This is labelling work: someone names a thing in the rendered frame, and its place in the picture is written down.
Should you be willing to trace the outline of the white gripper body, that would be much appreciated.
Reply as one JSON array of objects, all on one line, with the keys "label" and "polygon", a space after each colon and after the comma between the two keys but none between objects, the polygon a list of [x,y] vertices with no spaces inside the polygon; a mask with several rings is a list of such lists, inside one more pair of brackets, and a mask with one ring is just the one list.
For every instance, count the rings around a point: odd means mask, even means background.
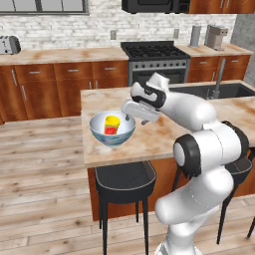
[{"label": "white gripper body", "polygon": [[159,118],[159,113],[154,107],[146,103],[136,103],[132,99],[125,100],[122,112],[129,115],[129,118],[139,118],[150,122],[156,122]]}]

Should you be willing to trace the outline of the yellow and red cup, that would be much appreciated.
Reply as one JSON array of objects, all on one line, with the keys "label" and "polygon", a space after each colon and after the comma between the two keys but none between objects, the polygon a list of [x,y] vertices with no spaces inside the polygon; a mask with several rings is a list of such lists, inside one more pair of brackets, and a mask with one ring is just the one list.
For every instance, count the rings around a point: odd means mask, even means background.
[{"label": "yellow and red cup", "polygon": [[121,120],[116,116],[107,116],[105,120],[105,134],[116,134]]}]

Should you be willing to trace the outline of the white and blue bowl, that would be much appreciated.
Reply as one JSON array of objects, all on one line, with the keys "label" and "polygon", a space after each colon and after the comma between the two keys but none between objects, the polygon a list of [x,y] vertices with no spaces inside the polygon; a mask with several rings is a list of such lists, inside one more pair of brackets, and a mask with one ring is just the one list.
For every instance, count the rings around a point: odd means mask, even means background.
[{"label": "white and blue bowl", "polygon": [[[121,120],[116,134],[105,134],[105,120],[107,116],[116,116]],[[107,146],[121,145],[127,141],[135,129],[135,120],[126,121],[126,115],[121,111],[107,111],[94,115],[90,120],[90,129],[94,137]]]}]

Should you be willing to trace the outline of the wooden dining island base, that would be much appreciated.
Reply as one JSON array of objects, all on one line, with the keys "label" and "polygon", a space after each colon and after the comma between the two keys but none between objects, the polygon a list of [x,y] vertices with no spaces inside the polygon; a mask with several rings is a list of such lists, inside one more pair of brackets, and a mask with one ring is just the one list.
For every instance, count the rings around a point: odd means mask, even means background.
[{"label": "wooden dining island base", "polygon": [[[172,190],[176,174],[176,164],[173,157],[166,159],[155,159],[151,161],[151,164],[156,171],[157,178],[153,193],[148,198],[148,210],[154,211],[156,200],[164,195],[167,195]],[[88,169],[88,180],[90,186],[93,220],[98,221],[100,219],[99,195],[96,189],[95,170],[93,168]],[[244,182],[238,186],[234,196],[238,197],[248,194],[255,194],[255,158],[253,159],[253,168],[245,178]],[[108,219],[128,215],[135,215],[134,203],[108,204]]]}]

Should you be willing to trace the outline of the black and steel stove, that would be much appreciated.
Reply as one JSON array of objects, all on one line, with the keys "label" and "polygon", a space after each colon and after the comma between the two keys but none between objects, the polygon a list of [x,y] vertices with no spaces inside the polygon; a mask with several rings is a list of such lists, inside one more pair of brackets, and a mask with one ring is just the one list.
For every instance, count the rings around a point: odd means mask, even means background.
[{"label": "black and steel stove", "polygon": [[127,54],[127,85],[144,84],[158,73],[171,84],[187,81],[190,56],[174,46],[173,41],[121,42]]}]

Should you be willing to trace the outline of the black bar stool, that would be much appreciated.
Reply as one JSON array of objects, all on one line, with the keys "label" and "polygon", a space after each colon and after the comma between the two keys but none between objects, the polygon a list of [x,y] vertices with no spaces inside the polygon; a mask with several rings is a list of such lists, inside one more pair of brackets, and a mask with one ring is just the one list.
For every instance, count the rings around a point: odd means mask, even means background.
[{"label": "black bar stool", "polygon": [[142,202],[145,255],[148,255],[148,197],[152,194],[156,171],[151,163],[139,161],[95,168],[96,189],[99,195],[100,228],[103,230],[103,251],[108,253],[108,204],[138,204]]},{"label": "black bar stool", "polygon": [[232,199],[238,185],[242,183],[252,168],[247,157],[234,160],[223,157],[223,150],[205,151],[187,148],[180,143],[174,146],[177,165],[191,180],[173,192],[180,203],[177,223],[186,221],[199,227],[202,219],[218,209],[223,203],[219,222],[217,241],[220,241],[226,207]]}]

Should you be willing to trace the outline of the dark sink basin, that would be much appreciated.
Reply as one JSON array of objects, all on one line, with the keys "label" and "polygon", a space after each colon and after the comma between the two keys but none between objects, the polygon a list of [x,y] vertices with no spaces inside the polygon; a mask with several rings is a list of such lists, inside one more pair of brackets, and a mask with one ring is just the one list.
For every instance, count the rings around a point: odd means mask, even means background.
[{"label": "dark sink basin", "polygon": [[[195,95],[204,99],[209,99],[212,96],[212,91],[215,86],[188,86],[170,88],[171,92],[186,93]],[[241,83],[237,84],[221,84],[219,86],[219,99],[255,97],[255,92],[245,87]]]}]

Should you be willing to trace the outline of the long wooden base cupboard run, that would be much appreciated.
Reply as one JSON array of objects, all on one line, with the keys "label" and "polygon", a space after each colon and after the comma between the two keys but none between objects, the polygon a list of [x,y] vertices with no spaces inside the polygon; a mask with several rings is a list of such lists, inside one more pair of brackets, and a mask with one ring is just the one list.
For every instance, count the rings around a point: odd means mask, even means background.
[{"label": "long wooden base cupboard run", "polygon": [[0,125],[78,116],[82,90],[127,84],[126,60],[0,66]]}]

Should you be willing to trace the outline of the short wooden base cupboard run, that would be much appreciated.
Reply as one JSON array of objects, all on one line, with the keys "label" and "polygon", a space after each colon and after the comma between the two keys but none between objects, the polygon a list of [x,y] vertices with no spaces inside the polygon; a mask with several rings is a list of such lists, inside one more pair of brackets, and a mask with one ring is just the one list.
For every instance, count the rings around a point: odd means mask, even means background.
[{"label": "short wooden base cupboard run", "polygon": [[222,60],[225,60],[223,81],[244,79],[250,55],[192,57],[187,81],[189,83],[216,81]]}]

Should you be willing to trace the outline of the grey sink tap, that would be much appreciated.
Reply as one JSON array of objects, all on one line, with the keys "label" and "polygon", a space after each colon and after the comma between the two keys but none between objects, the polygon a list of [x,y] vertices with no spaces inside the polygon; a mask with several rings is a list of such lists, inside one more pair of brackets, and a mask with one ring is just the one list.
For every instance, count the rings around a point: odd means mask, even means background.
[{"label": "grey sink tap", "polygon": [[219,94],[220,94],[219,86],[220,86],[221,79],[222,79],[222,76],[223,76],[223,71],[224,71],[224,68],[225,68],[225,63],[226,63],[226,59],[223,58],[222,61],[221,61],[221,64],[220,64],[219,73],[218,73],[218,77],[217,77],[215,88],[212,90],[211,99],[218,99],[219,98]]}]

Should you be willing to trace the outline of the grey coffee machine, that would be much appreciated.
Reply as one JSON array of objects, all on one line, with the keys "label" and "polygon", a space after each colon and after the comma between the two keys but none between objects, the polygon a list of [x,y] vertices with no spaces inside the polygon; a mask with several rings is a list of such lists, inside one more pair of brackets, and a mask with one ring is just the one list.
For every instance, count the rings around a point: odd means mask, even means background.
[{"label": "grey coffee machine", "polygon": [[222,41],[227,33],[228,29],[224,26],[208,25],[204,45],[215,51],[222,51]]}]

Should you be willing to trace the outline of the black microwave oven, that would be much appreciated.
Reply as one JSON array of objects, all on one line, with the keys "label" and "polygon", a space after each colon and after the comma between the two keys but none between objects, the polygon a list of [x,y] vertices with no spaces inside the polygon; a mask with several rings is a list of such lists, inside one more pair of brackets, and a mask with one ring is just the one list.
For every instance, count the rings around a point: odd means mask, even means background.
[{"label": "black microwave oven", "polygon": [[122,9],[128,13],[188,13],[190,0],[122,0]]}]

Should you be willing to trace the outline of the silver toaster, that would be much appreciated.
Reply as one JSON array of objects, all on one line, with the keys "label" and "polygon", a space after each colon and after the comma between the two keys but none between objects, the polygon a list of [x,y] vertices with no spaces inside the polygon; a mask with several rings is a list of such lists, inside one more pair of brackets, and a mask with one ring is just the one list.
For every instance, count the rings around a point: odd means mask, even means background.
[{"label": "silver toaster", "polygon": [[0,55],[16,55],[21,52],[20,42],[15,36],[0,36]]}]

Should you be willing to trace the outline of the grey framed window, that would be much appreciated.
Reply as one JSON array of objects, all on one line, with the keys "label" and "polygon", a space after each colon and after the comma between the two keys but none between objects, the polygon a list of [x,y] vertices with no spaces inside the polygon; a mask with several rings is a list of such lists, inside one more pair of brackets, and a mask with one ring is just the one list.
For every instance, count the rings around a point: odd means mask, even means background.
[{"label": "grey framed window", "polygon": [[90,14],[89,0],[0,0],[0,15]]}]

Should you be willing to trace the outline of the wooden wall cupboards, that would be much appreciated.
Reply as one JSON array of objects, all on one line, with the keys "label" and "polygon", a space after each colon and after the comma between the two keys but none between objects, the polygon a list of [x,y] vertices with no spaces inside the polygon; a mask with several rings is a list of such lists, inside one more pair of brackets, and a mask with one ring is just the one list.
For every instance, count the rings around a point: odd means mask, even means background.
[{"label": "wooden wall cupboards", "polygon": [[190,0],[190,14],[254,14],[255,0]]}]

